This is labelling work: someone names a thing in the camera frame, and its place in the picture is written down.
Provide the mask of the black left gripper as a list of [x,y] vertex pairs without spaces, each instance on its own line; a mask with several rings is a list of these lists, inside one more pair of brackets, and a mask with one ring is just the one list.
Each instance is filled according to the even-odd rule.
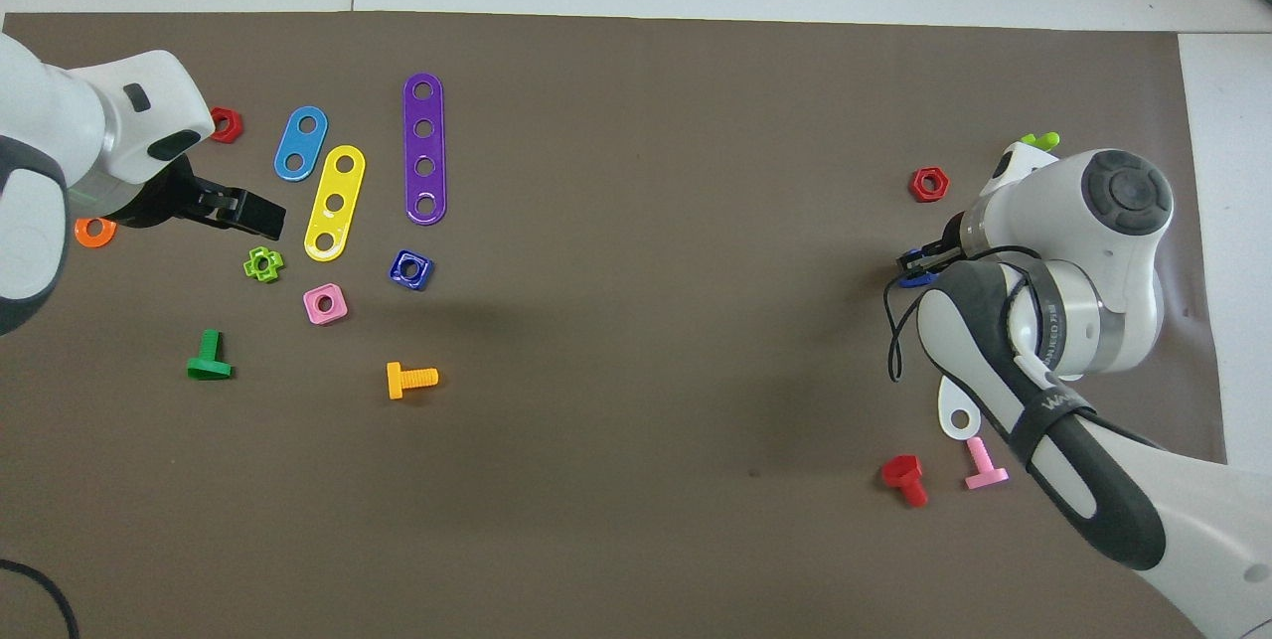
[[247,235],[280,241],[286,210],[245,188],[205,188],[196,181],[187,157],[177,157],[150,178],[136,197],[106,221],[146,229],[173,219],[204,223],[218,229],[237,229]]

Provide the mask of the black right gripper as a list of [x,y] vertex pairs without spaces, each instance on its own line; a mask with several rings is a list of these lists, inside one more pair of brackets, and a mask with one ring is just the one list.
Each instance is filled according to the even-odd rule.
[[963,223],[948,221],[939,241],[939,249],[915,248],[908,249],[899,258],[895,258],[895,267],[901,272],[937,272],[940,267],[968,258],[963,241]]

